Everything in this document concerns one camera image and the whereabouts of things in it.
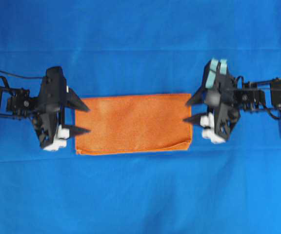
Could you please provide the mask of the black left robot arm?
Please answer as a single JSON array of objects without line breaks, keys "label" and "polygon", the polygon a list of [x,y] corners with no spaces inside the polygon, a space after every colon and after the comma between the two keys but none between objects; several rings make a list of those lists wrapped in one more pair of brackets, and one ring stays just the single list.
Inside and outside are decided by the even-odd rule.
[{"label": "black left robot arm", "polygon": [[28,89],[10,87],[5,74],[0,75],[0,118],[29,119],[41,149],[57,151],[66,147],[68,139],[90,132],[65,123],[66,108],[82,112],[89,108],[67,85],[60,66],[46,70],[36,97]]}]

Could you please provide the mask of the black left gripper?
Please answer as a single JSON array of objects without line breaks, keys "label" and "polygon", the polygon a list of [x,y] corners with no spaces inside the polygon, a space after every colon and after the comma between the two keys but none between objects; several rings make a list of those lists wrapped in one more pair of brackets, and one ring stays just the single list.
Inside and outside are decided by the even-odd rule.
[{"label": "black left gripper", "polygon": [[[45,151],[55,152],[67,145],[65,134],[62,139],[58,137],[59,131],[62,130],[58,114],[64,110],[65,105],[73,110],[84,112],[90,110],[73,89],[67,87],[62,68],[60,66],[48,68],[42,78],[32,119],[40,147]],[[66,129],[69,131],[67,139],[91,132],[75,125],[66,125]]]}]

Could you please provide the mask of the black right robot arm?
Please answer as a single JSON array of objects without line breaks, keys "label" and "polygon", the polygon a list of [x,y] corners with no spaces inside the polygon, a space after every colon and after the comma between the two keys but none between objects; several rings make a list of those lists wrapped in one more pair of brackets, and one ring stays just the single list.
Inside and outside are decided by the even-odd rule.
[{"label": "black right robot arm", "polygon": [[183,121],[203,129],[202,136],[213,143],[226,142],[237,125],[241,111],[266,112],[281,120],[281,78],[246,82],[244,77],[231,75],[225,59],[209,60],[204,67],[199,89],[186,106],[204,104],[206,112]]}]

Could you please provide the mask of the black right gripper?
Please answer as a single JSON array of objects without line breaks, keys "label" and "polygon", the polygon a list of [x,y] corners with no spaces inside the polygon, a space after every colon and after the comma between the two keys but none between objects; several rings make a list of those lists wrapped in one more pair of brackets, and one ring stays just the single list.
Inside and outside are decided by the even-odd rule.
[{"label": "black right gripper", "polygon": [[207,113],[183,119],[183,122],[202,126],[202,137],[214,144],[225,143],[240,119],[234,92],[236,79],[229,73],[227,60],[211,59],[205,66],[202,87],[186,102],[186,106],[206,104]]}]

